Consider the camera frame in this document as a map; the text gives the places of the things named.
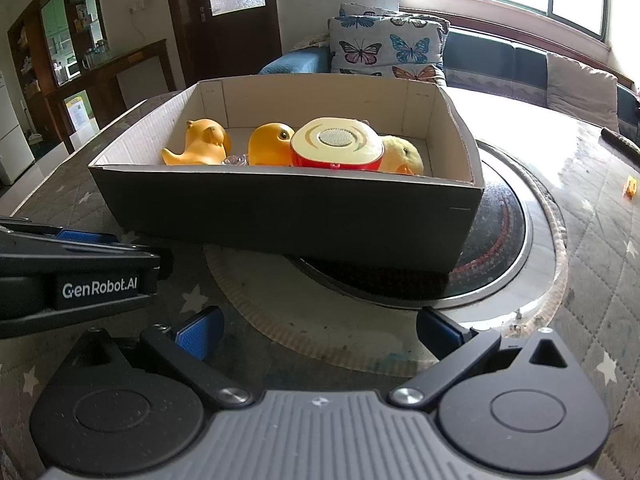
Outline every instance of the duck beak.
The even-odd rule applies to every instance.
[[[411,171],[411,168],[409,168],[406,164],[403,164],[402,166],[400,166],[396,170],[396,173],[400,173],[400,174],[404,174],[404,175],[415,175],[415,173],[413,171]]]

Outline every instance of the orange clip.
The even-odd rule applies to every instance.
[[[625,192],[623,193],[623,195],[629,198],[633,198],[636,195],[637,186],[638,186],[638,181],[634,179],[631,175],[629,175],[626,179]]]

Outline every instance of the yellow rubber duck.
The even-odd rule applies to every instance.
[[[281,123],[256,128],[249,138],[249,165],[292,166],[290,142],[293,133],[289,126]]]
[[[424,174],[422,157],[408,140],[394,136],[382,136],[385,153],[378,171],[383,173],[400,173],[405,175]]]
[[[188,146],[195,139],[202,138],[202,134],[207,128],[219,128],[225,136],[224,147],[227,155],[231,154],[231,139],[226,130],[216,121],[211,119],[201,119],[199,121],[187,121],[187,133],[184,136],[184,145]]]
[[[162,160],[168,166],[181,164],[222,164],[226,159],[225,130],[216,123],[203,131],[190,132],[187,130],[187,143],[184,153],[176,155],[168,149],[162,149]]]

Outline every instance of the gray ribbed plate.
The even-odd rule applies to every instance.
[[[587,469],[566,474],[594,480]],[[50,470],[44,480],[78,477]],[[374,392],[267,392],[222,412],[190,451],[139,480],[481,480],[508,478],[461,459],[420,412]]]

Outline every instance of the sofa backrest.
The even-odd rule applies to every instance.
[[[451,27],[443,55],[447,85],[502,95],[546,107],[546,52],[538,48]],[[636,97],[618,85],[620,133],[638,139]]]

